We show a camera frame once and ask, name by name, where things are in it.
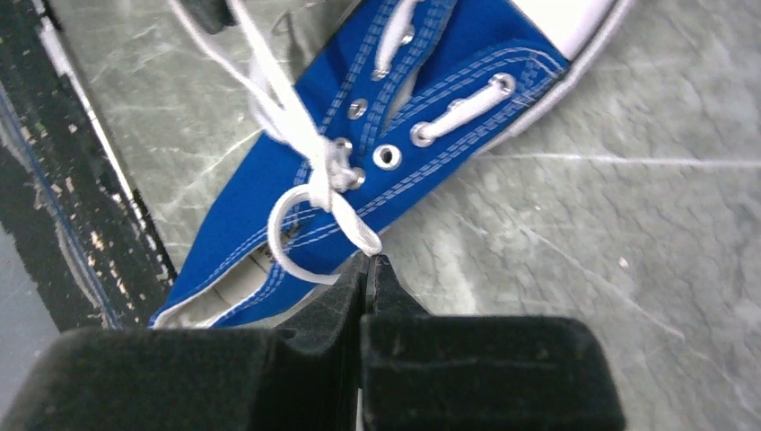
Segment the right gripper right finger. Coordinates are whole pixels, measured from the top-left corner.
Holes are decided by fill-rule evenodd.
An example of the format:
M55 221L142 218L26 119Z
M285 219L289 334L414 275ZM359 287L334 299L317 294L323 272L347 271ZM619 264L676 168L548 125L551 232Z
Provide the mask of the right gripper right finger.
M433 315L369 260L360 321L367 430L622 430L608 361L581 321Z

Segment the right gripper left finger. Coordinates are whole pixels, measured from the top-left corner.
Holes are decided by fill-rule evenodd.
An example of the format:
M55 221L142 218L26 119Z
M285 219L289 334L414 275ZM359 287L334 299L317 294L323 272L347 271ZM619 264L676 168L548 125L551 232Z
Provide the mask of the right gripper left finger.
M41 356L4 430L354 430L368 260L274 327L71 330Z

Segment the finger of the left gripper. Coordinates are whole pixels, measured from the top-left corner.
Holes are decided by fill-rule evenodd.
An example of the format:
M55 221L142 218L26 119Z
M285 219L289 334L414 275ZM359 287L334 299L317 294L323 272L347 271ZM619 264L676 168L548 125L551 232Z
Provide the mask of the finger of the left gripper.
M225 0L182 0L182 5L208 34L218 34L235 25Z

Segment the white shoelace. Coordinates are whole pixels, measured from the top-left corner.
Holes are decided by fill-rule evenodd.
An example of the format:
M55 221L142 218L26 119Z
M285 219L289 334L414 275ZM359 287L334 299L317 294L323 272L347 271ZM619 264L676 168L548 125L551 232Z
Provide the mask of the white shoelace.
M411 23L417 1L400 1L392 9L383 27L376 54L373 78L381 78L390 70L391 60L401 46L407 30L403 24ZM332 285L338 275L320 275L294 263L284 252L281 241L281 223L291 207L309 201L332 214L348 240L364 254L373 256L382 250L381 240L341 195L351 186L359 185L361 176L350 168L348 155L337 144L328 141L317 129L301 98L277 64L268 42L259 32L242 1L229 1L249 47L253 65L244 75L229 58L193 23L193 18L180 4L168 1L182 26L192 40L210 58L221 65L233 78L243 84L256 108L253 116L275 141L290 146L308 161L312 174L306 184L288 189L274 204L267 222L267 244L275 261L288 274L316 285ZM512 76L500 73L490 78L488 86L472 96L453 102L448 110L430 123L419 123L411 130L415 146L429 145L434 139L465 125L512 96L517 89Z

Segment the blue canvas sneaker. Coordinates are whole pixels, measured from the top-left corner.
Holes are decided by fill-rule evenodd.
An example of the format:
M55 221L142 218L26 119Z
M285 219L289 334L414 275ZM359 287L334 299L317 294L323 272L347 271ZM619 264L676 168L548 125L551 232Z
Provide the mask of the blue canvas sneaker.
M341 195L379 238L472 156L550 110L631 8L628 1L417 1L390 70L373 78L383 27L399 2L362 1L298 80L285 75L318 131L361 176ZM412 143L415 125L433 122L500 73L517 84L507 100L429 145ZM274 204L306 184L312 168L262 130L212 204L151 328L240 326L330 286L288 274L268 247ZM309 201L291 207L280 231L287 257L315 274L339 276L346 260L364 254Z

